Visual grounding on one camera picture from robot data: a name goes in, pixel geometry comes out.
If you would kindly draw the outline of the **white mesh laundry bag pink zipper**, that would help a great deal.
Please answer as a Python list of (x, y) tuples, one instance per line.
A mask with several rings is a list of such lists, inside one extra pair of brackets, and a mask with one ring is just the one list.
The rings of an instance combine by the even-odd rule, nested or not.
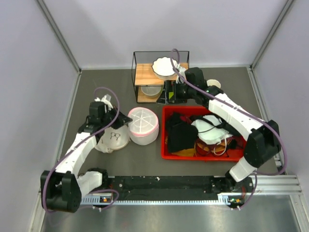
[(159, 134), (157, 115), (144, 107), (133, 108), (127, 115), (132, 121), (128, 125), (130, 139), (138, 145), (149, 145)]

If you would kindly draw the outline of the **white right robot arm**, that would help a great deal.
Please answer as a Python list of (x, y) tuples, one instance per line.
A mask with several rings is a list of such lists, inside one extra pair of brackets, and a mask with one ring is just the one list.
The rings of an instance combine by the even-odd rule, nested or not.
[(176, 81), (167, 80), (162, 96), (166, 103), (193, 99), (224, 121), (224, 130), (241, 135), (247, 142), (243, 157), (225, 174), (225, 185), (237, 191), (243, 180), (276, 154), (286, 152), (278, 124), (265, 122), (244, 111), (217, 86), (208, 86), (200, 68), (183, 70), (173, 66)]

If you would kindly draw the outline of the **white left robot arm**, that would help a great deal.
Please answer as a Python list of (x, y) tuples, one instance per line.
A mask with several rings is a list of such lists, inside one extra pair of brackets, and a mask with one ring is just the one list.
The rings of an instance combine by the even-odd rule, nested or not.
[(103, 192), (108, 189), (110, 183), (106, 170), (91, 168), (83, 176), (78, 176), (78, 173), (106, 129), (117, 130), (130, 122), (132, 118), (107, 100), (90, 103), (89, 114), (66, 155), (50, 171), (41, 174), (41, 202), (46, 212), (74, 213), (82, 198), (92, 190)]

